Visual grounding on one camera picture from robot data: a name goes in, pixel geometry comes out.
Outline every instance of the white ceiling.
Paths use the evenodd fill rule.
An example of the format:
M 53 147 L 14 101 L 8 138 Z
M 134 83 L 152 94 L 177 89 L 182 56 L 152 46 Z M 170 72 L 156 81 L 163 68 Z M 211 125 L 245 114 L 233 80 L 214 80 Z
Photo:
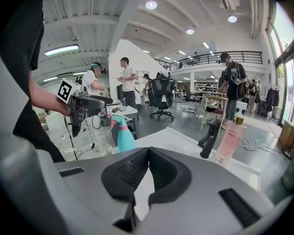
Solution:
M 216 51 L 215 39 L 228 31 L 250 33 L 251 18 L 238 16 L 235 24 L 227 17 L 233 11 L 221 9 L 217 0 L 154 0 L 155 10 L 147 10 L 149 0 L 44 0 L 45 33 L 41 43 L 37 82 L 66 72 L 86 71 L 92 62 L 107 67 L 109 51 L 120 38 L 128 39 L 155 58 L 180 60 L 195 51 Z M 249 0 L 240 0 L 240 11 L 250 10 Z M 187 35 L 193 28 L 195 33 Z M 206 42 L 210 49 L 202 47 Z M 78 44 L 79 50 L 47 57 L 44 52 Z M 186 56 L 177 54 L 179 50 Z

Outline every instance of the cap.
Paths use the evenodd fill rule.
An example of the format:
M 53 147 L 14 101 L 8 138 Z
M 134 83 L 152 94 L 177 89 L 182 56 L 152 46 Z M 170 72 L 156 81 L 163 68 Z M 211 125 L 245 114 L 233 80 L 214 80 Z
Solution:
M 234 115 L 233 122 L 234 122 L 235 124 L 242 125 L 243 122 L 244 122 L 244 118 L 241 117 L 241 116 Z
M 222 54 L 220 55 L 220 60 L 221 60 L 220 62 L 221 62 L 221 63 L 225 63 L 225 59 L 226 59 L 227 57 L 230 57 L 229 53 L 226 53 L 226 52 L 222 53 Z

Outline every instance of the white pillar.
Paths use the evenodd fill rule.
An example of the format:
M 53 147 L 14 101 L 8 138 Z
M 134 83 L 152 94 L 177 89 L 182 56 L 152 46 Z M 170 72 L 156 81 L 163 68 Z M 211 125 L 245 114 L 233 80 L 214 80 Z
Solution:
M 191 90 L 191 92 L 193 92 L 194 91 L 194 72 L 192 71 L 191 72 L 191 77 L 190 77 L 190 79 L 191 79 L 191 88 L 190 88 L 190 90 Z

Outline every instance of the black t-shirt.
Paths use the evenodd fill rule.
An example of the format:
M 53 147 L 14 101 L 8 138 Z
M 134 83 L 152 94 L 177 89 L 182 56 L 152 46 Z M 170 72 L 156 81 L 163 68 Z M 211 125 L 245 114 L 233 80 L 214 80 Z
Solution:
M 249 85 L 249 89 L 251 90 L 251 91 L 249 92 L 249 94 L 250 94 L 251 96 L 256 96 L 256 93 L 257 93 L 257 87 L 256 87 L 254 84 L 250 84 L 250 85 Z
M 244 91 L 244 83 L 236 85 L 231 81 L 231 74 L 232 69 L 236 69 L 236 66 L 238 68 L 238 72 L 240 73 L 240 79 L 246 78 L 246 72 L 241 64 L 237 64 L 236 62 L 232 62 L 226 69 L 225 69 L 225 81 L 228 81 L 228 89 L 227 89 L 227 97 L 229 99 L 235 100 L 235 99 L 241 99 L 243 97 L 243 91 Z

